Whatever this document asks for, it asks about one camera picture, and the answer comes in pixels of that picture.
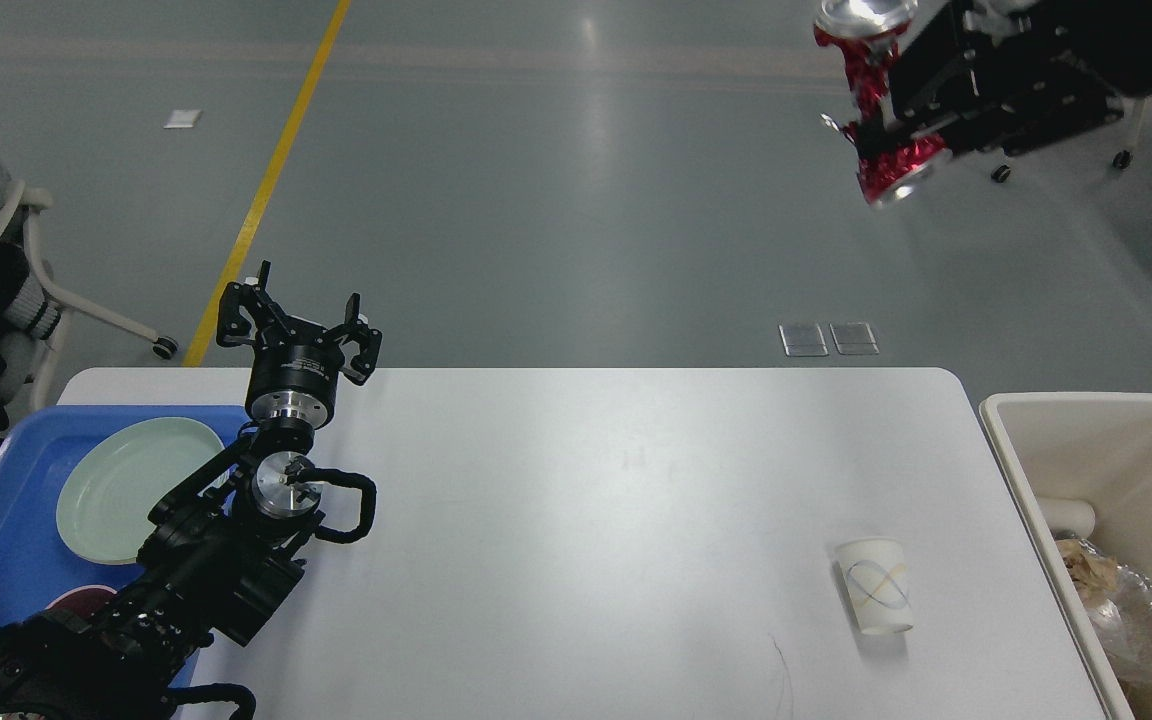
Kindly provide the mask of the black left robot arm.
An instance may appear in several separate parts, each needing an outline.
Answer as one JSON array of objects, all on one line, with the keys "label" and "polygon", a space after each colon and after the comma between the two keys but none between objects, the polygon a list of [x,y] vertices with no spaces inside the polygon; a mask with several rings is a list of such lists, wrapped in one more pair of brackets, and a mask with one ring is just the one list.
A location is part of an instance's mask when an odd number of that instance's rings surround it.
[{"label": "black left robot arm", "polygon": [[230,282],[218,304],[218,344],[253,350],[247,423],[147,510],[141,577],[88,616],[45,609],[1,626],[0,719],[169,719],[205,703],[251,719],[250,688],[174,679],[217,635],[243,646],[260,632],[303,578],[308,541],[351,544],[372,529],[376,483],[308,450],[340,379],[362,386],[376,372],[381,332],[358,293],[334,327],[285,313],[270,268]]}]

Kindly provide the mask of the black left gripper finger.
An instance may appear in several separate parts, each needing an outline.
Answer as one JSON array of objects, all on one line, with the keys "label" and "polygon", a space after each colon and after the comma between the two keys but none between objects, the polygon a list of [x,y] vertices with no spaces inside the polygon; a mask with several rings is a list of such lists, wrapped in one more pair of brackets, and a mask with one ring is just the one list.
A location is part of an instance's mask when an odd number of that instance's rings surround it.
[{"label": "black left gripper finger", "polygon": [[346,301],[344,319],[326,331],[329,367],[353,386],[364,386],[378,366],[382,333],[362,314],[361,293]]},{"label": "black left gripper finger", "polygon": [[291,319],[270,296],[271,270],[273,264],[264,260],[255,278],[223,285],[215,329],[219,347],[270,348],[291,341]]}]

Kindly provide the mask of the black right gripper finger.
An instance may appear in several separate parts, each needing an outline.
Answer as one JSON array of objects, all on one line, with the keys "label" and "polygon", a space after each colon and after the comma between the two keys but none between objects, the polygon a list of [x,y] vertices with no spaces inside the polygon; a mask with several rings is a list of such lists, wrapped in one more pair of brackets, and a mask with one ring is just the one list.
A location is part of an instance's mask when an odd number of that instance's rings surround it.
[{"label": "black right gripper finger", "polygon": [[890,70],[899,118],[948,132],[955,152],[1005,146],[1005,113],[987,94],[986,67],[1006,33],[1005,1],[947,1],[911,40],[902,35]]}]

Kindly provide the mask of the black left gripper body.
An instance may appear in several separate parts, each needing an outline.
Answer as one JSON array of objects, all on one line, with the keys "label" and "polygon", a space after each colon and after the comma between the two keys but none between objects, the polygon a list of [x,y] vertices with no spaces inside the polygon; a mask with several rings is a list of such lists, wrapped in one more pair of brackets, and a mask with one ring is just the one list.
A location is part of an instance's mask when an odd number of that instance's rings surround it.
[{"label": "black left gripper body", "polygon": [[301,318],[256,329],[244,410],[252,420],[291,416],[323,429],[334,418],[344,355],[329,329]]}]

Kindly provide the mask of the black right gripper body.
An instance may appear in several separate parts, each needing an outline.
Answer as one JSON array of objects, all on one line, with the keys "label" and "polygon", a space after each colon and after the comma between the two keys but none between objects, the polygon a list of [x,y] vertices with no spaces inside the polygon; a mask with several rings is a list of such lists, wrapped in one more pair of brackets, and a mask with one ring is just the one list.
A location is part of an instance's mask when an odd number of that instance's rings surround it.
[{"label": "black right gripper body", "polygon": [[978,1],[992,24],[979,65],[978,147],[1024,156],[1119,122],[1152,96],[1152,1]]}]

